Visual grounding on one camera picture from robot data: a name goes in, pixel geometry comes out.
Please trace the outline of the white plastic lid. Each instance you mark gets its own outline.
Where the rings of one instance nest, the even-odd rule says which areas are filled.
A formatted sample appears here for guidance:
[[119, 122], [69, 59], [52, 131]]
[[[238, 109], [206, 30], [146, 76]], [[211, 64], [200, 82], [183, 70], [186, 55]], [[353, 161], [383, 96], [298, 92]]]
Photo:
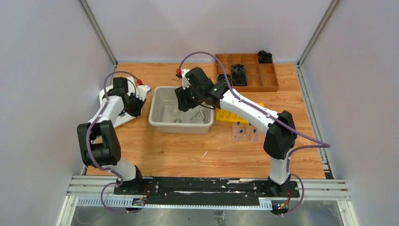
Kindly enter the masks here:
[[98, 94], [100, 109], [96, 113], [99, 121], [111, 120], [114, 127], [118, 127], [136, 117], [124, 111], [124, 104], [128, 96], [135, 94], [136, 86], [143, 84], [139, 79], [115, 77], [112, 85], [101, 88]]

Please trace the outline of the beige plastic bin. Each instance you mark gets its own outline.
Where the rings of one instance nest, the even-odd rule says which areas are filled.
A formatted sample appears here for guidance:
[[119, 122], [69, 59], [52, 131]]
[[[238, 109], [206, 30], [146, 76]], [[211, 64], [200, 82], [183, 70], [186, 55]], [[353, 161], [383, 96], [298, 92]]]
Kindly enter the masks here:
[[[177, 86], [158, 86], [155, 88], [150, 113], [149, 123], [155, 126], [161, 133], [177, 133], [177, 134], [207, 134], [210, 127], [214, 124], [215, 111], [197, 106], [187, 112], [180, 111], [177, 117], [169, 114], [170, 106], [178, 108], [178, 101], [175, 94]], [[205, 114], [208, 119], [207, 124], [191, 123], [190, 118], [199, 110]], [[174, 123], [175, 118], [181, 118], [182, 123]]]

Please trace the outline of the white clay triangle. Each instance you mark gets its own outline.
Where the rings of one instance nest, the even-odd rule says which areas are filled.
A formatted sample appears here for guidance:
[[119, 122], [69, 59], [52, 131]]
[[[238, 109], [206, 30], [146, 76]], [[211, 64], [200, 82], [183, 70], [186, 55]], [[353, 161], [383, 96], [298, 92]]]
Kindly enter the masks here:
[[202, 109], [199, 109], [191, 118], [190, 118], [191, 123], [195, 124], [207, 124], [208, 119], [205, 117], [204, 112]]

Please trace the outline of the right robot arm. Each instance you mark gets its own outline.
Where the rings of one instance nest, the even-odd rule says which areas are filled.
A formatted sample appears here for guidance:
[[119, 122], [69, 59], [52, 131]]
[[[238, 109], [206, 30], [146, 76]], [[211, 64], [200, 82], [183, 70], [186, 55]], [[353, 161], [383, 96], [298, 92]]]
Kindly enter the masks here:
[[213, 83], [199, 67], [177, 69], [176, 76], [182, 81], [182, 86], [175, 89], [180, 111], [186, 112], [205, 103], [245, 119], [265, 134], [263, 149], [271, 158], [269, 191], [274, 196], [282, 196], [290, 181], [288, 154], [297, 138], [293, 132], [295, 124], [291, 113], [279, 113], [261, 107], [239, 94], [228, 83]]

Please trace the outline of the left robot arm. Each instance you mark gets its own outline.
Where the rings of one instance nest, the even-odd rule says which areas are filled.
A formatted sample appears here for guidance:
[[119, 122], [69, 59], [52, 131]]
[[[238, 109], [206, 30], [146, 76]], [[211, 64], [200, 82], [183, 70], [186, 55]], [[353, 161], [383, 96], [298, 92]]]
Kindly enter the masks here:
[[151, 87], [139, 79], [116, 77], [99, 92], [100, 108], [87, 123], [77, 126], [83, 163], [117, 177], [116, 186], [140, 194], [144, 181], [139, 168], [122, 157], [115, 127], [142, 113]]

